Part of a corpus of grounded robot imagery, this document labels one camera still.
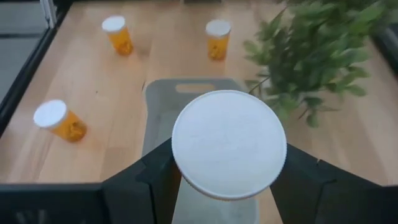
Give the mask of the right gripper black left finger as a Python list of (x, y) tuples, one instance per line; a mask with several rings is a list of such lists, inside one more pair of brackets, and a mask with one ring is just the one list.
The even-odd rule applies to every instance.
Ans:
[(168, 139), (103, 182), (111, 224), (172, 224), (181, 173)]

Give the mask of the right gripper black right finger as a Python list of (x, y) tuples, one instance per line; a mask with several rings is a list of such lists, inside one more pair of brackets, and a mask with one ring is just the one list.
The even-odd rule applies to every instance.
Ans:
[(329, 190), (365, 190), (381, 186), (287, 145), (287, 157), (272, 196), (283, 224), (315, 224), (318, 206)]

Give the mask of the orange pill bottle white cap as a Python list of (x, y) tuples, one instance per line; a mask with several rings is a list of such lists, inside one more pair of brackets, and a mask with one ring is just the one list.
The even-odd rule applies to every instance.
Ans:
[(278, 178), (287, 139), (263, 101), (241, 91), (218, 90), (195, 98), (180, 112), (172, 153), (194, 189), (212, 198), (241, 200)]
[(33, 121), (39, 128), (68, 142), (81, 140), (87, 132), (86, 124), (62, 100), (42, 103), (36, 109)]
[(205, 32), (208, 57), (212, 60), (223, 60), (228, 49), (231, 24), (228, 21), (214, 19), (207, 23)]
[(107, 34), (112, 46), (119, 55), (129, 55), (133, 51), (126, 20), (123, 16), (110, 16), (106, 18), (101, 28)]

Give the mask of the translucent grey plastic basket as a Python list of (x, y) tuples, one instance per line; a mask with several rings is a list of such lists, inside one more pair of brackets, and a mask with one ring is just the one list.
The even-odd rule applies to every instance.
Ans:
[[(168, 140), (177, 116), (196, 97), (213, 90), (241, 90), (229, 78), (161, 79), (147, 85), (146, 132), (142, 155)], [(180, 182), (172, 224), (259, 224), (259, 203), (255, 198), (221, 201), (209, 198), (185, 179)]]

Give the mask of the green artificial leafy plant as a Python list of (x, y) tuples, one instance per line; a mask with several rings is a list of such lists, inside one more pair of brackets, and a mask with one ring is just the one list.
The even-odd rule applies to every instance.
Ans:
[(361, 63), (370, 36), (386, 28), (398, 0), (284, 0), (286, 7), (262, 21), (254, 40), (246, 40), (245, 58), (259, 67), (247, 81), (250, 94), (287, 119), (303, 107), (308, 126), (330, 111), (320, 96), (328, 91), (364, 96), (358, 79), (367, 78)]

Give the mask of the silver aluminium extrusion post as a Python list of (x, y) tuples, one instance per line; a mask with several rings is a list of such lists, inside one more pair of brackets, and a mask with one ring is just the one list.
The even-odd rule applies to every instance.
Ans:
[(54, 4), (53, 0), (40, 0), (40, 5), (44, 12), (45, 20), (47, 21), (48, 26), (53, 29), (57, 23), (57, 15), (56, 10), (57, 7)]

